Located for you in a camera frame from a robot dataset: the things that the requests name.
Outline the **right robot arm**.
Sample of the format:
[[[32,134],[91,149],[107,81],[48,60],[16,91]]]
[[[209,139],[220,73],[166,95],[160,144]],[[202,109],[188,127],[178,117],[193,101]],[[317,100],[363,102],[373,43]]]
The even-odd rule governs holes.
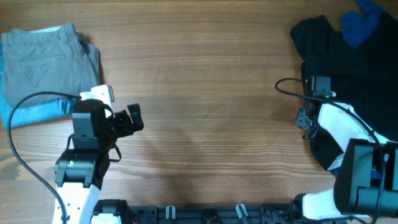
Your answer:
[[[318,124],[345,153],[333,188],[302,197],[303,218],[397,217],[397,143],[372,138],[368,125],[344,103],[322,105]]]

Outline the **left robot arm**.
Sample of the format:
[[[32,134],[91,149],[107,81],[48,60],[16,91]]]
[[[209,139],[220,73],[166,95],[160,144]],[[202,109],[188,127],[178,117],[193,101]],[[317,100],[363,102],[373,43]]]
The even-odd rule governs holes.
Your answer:
[[[79,101],[72,114],[73,134],[67,148],[55,163],[56,191],[61,202],[55,204],[53,223],[137,223],[125,200],[101,200],[104,176],[117,149],[119,138],[144,128],[138,104],[111,113],[100,100]]]

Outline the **black shorts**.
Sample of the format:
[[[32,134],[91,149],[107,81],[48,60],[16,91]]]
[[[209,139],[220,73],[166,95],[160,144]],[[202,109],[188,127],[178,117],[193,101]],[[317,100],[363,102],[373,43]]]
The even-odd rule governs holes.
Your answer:
[[[355,49],[325,16],[299,22],[290,36],[303,59],[302,80],[329,77],[336,100],[353,106],[376,133],[397,140],[397,20],[385,12]]]

